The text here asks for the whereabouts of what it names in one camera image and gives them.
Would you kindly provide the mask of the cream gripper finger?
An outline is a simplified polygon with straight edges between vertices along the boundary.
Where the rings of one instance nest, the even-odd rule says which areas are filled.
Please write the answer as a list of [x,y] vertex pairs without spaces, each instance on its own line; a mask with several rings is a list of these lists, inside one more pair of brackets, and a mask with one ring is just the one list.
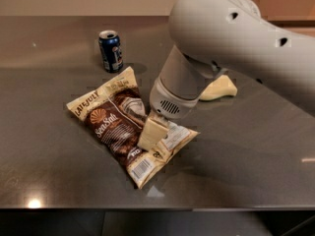
[[150,150],[169,130],[169,121],[162,115],[151,111],[140,135],[138,146],[144,150]]

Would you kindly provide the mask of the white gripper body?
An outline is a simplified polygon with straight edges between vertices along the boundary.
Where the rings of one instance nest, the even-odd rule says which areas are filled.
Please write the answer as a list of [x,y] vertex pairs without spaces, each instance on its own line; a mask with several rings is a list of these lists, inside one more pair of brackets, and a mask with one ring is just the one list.
[[181,119],[196,106],[210,82],[210,65],[173,46],[151,90],[151,108],[167,119]]

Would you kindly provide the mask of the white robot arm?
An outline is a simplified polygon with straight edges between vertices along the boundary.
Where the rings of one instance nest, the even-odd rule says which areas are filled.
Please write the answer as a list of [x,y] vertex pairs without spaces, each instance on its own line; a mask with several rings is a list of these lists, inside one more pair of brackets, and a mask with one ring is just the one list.
[[226,70],[259,79],[314,113],[315,39],[266,22],[251,0],[178,0],[168,28],[174,45],[150,93],[140,148],[163,139],[167,121],[185,117]]

